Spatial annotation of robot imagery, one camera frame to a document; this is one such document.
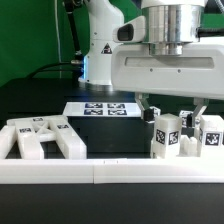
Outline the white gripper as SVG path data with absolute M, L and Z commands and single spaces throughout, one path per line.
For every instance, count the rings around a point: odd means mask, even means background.
M 207 109 L 208 99 L 224 100 L 224 44 L 187 44 L 180 56 L 151 56 L 145 44 L 120 45 L 112 54 L 111 79 L 116 90 L 139 92 L 135 101 L 146 122 L 154 119 L 147 93 L 198 97 L 186 122 L 194 128 Z

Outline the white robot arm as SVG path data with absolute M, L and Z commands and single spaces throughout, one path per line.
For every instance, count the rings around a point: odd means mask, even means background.
M 90 43 L 81 85 L 133 92 L 143 113 L 151 94 L 192 97 L 192 124 L 211 99 L 224 100 L 224 27 L 203 28 L 208 0 L 140 0 L 125 22 L 109 0 L 84 0 Z

